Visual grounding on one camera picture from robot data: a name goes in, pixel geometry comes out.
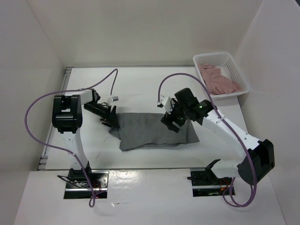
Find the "grey pleated skirt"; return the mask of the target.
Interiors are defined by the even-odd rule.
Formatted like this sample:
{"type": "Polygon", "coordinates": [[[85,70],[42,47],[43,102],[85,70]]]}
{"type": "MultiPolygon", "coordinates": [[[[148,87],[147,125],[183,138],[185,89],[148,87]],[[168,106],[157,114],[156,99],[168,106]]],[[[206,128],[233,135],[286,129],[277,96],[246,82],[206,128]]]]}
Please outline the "grey pleated skirt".
{"type": "Polygon", "coordinates": [[[141,148],[175,147],[180,144],[198,143],[199,138],[192,122],[187,120],[178,133],[167,128],[160,113],[119,113],[119,128],[110,128],[109,133],[120,140],[119,149],[130,151],[141,148]]]}

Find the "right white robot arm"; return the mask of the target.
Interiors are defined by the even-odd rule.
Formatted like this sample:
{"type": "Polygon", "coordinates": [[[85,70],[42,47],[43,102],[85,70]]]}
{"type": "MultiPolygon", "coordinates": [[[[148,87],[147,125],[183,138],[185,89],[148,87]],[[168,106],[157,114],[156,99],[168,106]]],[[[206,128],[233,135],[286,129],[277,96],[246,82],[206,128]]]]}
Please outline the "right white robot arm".
{"type": "Polygon", "coordinates": [[[205,178],[216,184],[222,178],[242,178],[253,185],[264,178],[274,167],[274,145],[269,140],[259,140],[228,120],[209,100],[198,101],[189,88],[184,88],[175,97],[161,95],[157,104],[166,112],[161,122],[176,133],[187,120],[195,121],[211,130],[229,144],[239,155],[239,160],[215,159],[205,167],[205,178]]]}

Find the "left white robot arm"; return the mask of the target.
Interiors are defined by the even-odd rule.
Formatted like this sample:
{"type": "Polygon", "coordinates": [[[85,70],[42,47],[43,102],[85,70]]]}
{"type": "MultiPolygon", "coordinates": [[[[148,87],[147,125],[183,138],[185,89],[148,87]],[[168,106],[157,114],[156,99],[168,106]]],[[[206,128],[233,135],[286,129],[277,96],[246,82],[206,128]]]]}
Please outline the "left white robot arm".
{"type": "Polygon", "coordinates": [[[65,180],[78,188],[89,187],[94,178],[81,140],[82,109],[99,116],[108,127],[120,127],[116,115],[117,107],[109,102],[100,104],[99,100],[100,96],[94,89],[56,95],[53,100],[52,125],[62,135],[71,163],[65,180]]]}

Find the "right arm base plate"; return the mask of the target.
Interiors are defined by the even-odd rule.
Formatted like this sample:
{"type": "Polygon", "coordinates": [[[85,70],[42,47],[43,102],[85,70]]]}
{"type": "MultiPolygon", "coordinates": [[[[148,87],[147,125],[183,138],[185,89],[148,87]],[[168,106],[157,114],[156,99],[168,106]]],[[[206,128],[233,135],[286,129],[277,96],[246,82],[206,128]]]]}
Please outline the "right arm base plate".
{"type": "Polygon", "coordinates": [[[232,178],[209,179],[209,173],[204,168],[190,170],[187,179],[191,181],[193,197],[222,196],[229,189],[232,178]]]}

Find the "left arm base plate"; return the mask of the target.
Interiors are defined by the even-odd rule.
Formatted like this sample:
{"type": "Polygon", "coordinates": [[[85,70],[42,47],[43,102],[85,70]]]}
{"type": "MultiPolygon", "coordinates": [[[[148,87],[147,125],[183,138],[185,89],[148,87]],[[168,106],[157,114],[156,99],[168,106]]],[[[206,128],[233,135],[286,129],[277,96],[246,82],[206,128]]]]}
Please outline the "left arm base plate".
{"type": "MultiPolygon", "coordinates": [[[[91,186],[95,192],[96,199],[106,199],[108,189],[109,172],[103,170],[92,170],[88,172],[91,186]]],[[[82,171],[68,171],[68,175],[57,175],[65,182],[64,199],[90,199],[91,188],[82,171]]]]}

